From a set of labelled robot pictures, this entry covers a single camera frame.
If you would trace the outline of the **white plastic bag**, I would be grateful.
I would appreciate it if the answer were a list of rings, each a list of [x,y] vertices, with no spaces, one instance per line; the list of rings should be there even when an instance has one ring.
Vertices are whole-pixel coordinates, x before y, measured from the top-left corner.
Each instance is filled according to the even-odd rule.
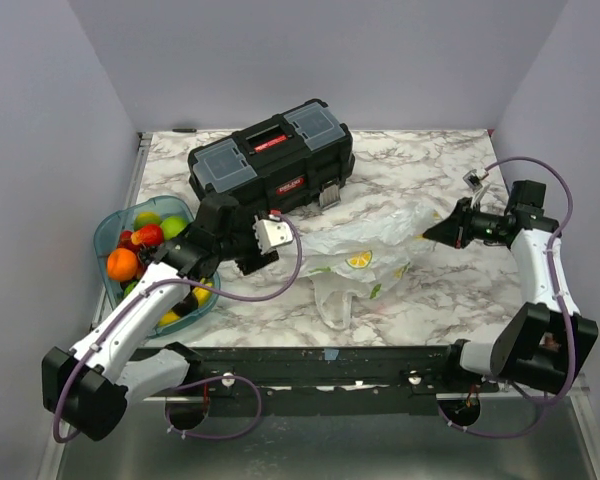
[[[433,252],[434,243],[423,233],[441,219],[433,208],[410,202],[389,213],[304,235],[298,276],[311,281],[323,323],[348,329],[355,298],[379,298]]]

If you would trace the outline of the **red fake peach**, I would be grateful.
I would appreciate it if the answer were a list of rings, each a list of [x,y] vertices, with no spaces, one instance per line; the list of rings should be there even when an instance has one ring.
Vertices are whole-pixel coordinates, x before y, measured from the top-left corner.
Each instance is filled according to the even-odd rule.
[[[162,228],[157,224],[148,224],[132,233],[131,243],[139,247],[159,246],[164,241]]]

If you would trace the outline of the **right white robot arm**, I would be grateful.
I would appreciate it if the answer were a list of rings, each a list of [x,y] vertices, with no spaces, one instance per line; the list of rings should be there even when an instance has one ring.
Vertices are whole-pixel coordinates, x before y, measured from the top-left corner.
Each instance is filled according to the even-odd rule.
[[[476,375],[564,394],[571,387],[598,337],[595,321],[583,317],[568,292],[561,264],[559,223],[544,214],[546,187],[514,183],[505,211],[481,211],[470,197],[423,236],[455,249],[472,241],[506,247],[520,277],[522,305],[492,342],[460,340],[456,358],[440,367],[440,379],[460,392]]]

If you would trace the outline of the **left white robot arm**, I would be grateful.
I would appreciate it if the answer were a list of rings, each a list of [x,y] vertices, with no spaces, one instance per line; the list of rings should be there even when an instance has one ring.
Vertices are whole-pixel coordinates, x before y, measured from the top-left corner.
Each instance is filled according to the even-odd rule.
[[[248,275],[275,262],[278,248],[300,243],[296,227],[278,211],[251,214],[224,194],[204,199],[195,219],[151,252],[138,284],[97,328],[69,350],[54,347],[44,356],[43,406],[53,415],[54,440],[63,444],[79,434],[102,440],[130,405],[161,391],[189,395],[211,383],[245,382],[235,373],[213,375],[199,355],[179,343],[142,361],[131,358],[195,287],[249,303],[280,296],[283,288],[244,296],[207,282],[225,261],[236,262]]]

